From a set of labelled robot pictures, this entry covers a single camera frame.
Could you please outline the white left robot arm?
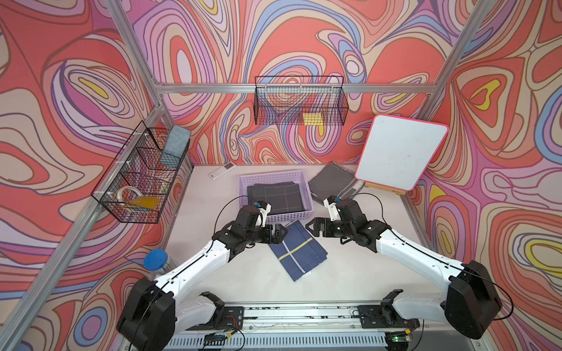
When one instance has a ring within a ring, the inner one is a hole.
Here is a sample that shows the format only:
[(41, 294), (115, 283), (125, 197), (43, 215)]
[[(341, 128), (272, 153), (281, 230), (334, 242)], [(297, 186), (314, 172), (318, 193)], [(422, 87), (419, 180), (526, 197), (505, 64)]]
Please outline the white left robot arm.
[(142, 278), (133, 285), (116, 329), (137, 350), (163, 350), (172, 337), (195, 326), (217, 325), (224, 303), (210, 292), (186, 299), (210, 273), (231, 262), (252, 244), (281, 244), (287, 229), (269, 225), (272, 210), (260, 200), (244, 205), (234, 221), (212, 235), (199, 252), (172, 271), (153, 280)]

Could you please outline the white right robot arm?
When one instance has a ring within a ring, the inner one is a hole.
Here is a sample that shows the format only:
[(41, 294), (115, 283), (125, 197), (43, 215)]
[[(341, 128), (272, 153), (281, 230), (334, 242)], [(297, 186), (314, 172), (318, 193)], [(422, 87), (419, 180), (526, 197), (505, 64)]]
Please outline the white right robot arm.
[(503, 303), (483, 264), (439, 255), (398, 234), (385, 219), (368, 219), (351, 198), (332, 196), (323, 203), (329, 216), (316, 217), (305, 225), (311, 235), (337, 238), (341, 244), (352, 241), (398, 261), (438, 288), (436, 295), (392, 291), (381, 301), (387, 320), (400, 317), (448, 323), (470, 339), (481, 339), (496, 320)]

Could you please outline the dark grey checked pillowcase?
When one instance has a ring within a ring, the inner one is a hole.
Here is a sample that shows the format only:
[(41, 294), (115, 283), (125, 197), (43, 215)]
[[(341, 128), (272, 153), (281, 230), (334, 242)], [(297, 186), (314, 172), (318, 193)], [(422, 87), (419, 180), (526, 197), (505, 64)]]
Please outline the dark grey checked pillowcase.
[(250, 203), (263, 200), (272, 206), (270, 215), (297, 213), (305, 210), (300, 187), (294, 182), (253, 184), (247, 187)]

